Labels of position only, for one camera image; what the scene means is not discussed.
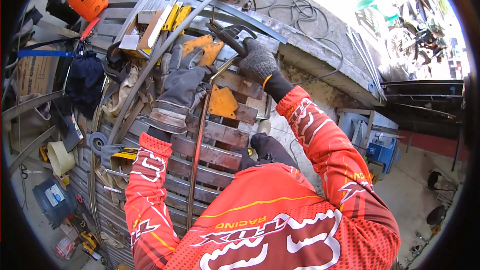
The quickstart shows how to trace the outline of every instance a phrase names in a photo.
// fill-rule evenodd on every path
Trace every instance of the motorcycle wheel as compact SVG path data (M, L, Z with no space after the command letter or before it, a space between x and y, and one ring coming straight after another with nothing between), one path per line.
M425 51L419 50L418 51L418 56L417 56L417 62L422 62L422 65L428 65L432 62L432 59L430 57L428 57L428 55Z
M389 33L385 40L388 56L391 59L404 58L406 60L416 60L418 55L417 43L414 42L407 48L402 48L403 43L413 40L411 33L404 27L395 27Z

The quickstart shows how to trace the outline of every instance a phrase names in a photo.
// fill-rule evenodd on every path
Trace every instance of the black electrical cable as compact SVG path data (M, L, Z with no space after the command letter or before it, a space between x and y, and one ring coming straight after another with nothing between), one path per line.
M291 0L292 4L277 4L277 1L278 0L273 0L273 3L271 3L267 6L257 7L256 2L254 0L255 10L267 9L268 8L268 16L271 17L271 18L274 18L272 16L272 10L274 10L274 9L290 9L291 21L290 21L290 23L288 23L288 25L297 29L297 30L299 30L300 32L302 32L304 34L305 34L305 32L303 31L302 27L300 26L300 23L301 22L315 22L315 21L318 20L318 15L321 14L323 16L323 18L325 19L326 33L323 34L321 37L312 37L312 38L315 39L315 40L328 41L328 42L332 43L338 49L338 52L339 52L339 55L340 55L340 63L332 72L330 72L326 75L317 76L317 77L314 77L312 79L308 79L308 80L305 80L305 81L300 81L300 82L296 82L296 83L292 83L292 84L294 86L296 86L296 85L301 85L301 84L305 84L305 83L309 83L309 82L313 82L313 81L318 81L318 80L326 78L329 75L332 75L332 74L338 72L340 70L340 68L343 66L343 52L340 49L339 45L337 45L337 43L335 43L334 41L332 41L330 39L325 38L325 36L327 36L327 34L328 34L328 29L329 29L328 19L327 19L327 16L325 15L325 13L321 9L313 6L307 0Z

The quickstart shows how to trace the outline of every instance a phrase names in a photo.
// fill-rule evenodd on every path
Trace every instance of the grinding disc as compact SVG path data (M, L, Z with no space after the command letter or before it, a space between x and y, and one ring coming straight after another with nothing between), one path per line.
M92 151L97 155L102 155L102 146L108 143L107 137L99 131L95 131L90 135L90 141L88 145Z

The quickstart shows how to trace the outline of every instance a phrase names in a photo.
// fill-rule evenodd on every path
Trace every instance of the gray work glove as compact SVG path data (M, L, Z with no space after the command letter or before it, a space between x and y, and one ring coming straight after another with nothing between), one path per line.
M247 77L263 86L265 80L274 71L279 70L277 61L268 49L253 38L245 38L243 45L247 48L248 56L242 59L238 65Z
M183 57L183 46L173 47L169 67L162 67L162 90L163 93L154 103L150 118L156 121L151 126L173 134L183 134L187 131L185 119L194 104L198 104L205 96L208 85L202 84L204 78L208 78L217 72L212 66L197 66L204 55L201 47Z

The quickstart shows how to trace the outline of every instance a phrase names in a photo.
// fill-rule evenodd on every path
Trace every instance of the gray knit glove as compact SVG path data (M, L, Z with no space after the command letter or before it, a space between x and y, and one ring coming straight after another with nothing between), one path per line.
M277 61L268 49L253 38L245 38L243 45L247 48L248 56L242 59L238 65L245 75L263 86L265 80L274 71L279 70Z

